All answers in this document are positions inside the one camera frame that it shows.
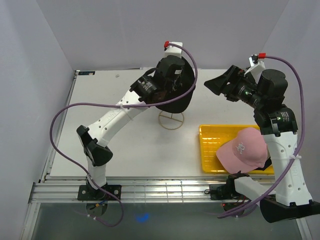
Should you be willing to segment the black baseball cap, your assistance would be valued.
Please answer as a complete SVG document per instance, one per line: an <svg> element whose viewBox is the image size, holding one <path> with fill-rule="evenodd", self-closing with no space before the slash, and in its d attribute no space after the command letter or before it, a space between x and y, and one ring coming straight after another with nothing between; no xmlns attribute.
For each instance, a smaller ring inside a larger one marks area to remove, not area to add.
<svg viewBox="0 0 320 240"><path fill-rule="evenodd" d="M154 77L163 89L160 102L167 102L156 107L168 113L182 113L189 106L195 90L193 68L184 57L174 55L164 57L156 67Z"/></svg>

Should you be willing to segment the pink baseball cap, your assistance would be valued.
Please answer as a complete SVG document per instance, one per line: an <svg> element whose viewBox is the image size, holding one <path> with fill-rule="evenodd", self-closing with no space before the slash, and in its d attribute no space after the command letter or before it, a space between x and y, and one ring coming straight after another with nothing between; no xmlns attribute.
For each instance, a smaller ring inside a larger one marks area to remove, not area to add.
<svg viewBox="0 0 320 240"><path fill-rule="evenodd" d="M265 166L268 148L260 131L247 127L223 144L216 151L216 156L228 173L248 173Z"/></svg>

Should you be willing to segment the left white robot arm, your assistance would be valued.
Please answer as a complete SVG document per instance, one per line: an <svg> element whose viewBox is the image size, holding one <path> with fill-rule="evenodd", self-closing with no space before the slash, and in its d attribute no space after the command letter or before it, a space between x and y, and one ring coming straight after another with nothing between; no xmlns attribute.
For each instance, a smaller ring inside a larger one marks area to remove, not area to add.
<svg viewBox="0 0 320 240"><path fill-rule="evenodd" d="M182 113L190 104L195 74L184 57L168 55L147 70L129 87L120 101L89 126L80 125L76 133L86 156L88 173L81 186L90 200L106 199L106 165L113 153L111 139L137 115L156 104L162 111Z"/></svg>

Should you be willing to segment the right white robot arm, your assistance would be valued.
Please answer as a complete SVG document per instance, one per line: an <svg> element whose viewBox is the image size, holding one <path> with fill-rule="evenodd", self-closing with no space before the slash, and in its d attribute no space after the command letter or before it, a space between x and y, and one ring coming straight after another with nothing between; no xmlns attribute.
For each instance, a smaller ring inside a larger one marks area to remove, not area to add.
<svg viewBox="0 0 320 240"><path fill-rule="evenodd" d="M231 66L204 85L215 95L224 95L231 102L243 101L253 108L275 176L272 187L265 189L247 172L232 172L222 190L232 199L244 195L249 203L230 209L223 216L234 216L252 206L259 206L269 223L319 214L320 205L308 191L300 163L305 134L297 125L294 112L283 103L288 87L285 74L265 69L255 81L250 73Z"/></svg>

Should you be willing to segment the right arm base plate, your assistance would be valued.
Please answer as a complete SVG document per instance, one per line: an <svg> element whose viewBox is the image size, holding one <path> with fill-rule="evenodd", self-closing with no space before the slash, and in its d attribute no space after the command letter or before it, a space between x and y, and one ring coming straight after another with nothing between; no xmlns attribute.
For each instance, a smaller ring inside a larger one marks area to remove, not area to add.
<svg viewBox="0 0 320 240"><path fill-rule="evenodd" d="M255 200L258 197L251 194L247 189L240 189L229 184L210 184L204 194L211 200L243 200L246 197L249 200Z"/></svg>

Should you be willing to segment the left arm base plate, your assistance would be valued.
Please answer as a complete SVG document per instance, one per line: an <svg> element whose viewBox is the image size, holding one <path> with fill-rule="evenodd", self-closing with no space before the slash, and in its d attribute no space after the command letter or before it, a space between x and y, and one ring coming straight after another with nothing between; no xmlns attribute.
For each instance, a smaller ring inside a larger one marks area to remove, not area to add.
<svg viewBox="0 0 320 240"><path fill-rule="evenodd" d="M102 189L115 195L119 200L121 199L122 186L119 184L106 184ZM77 194L78 201L115 201L113 196L110 196L100 189L94 189L90 185L80 185Z"/></svg>

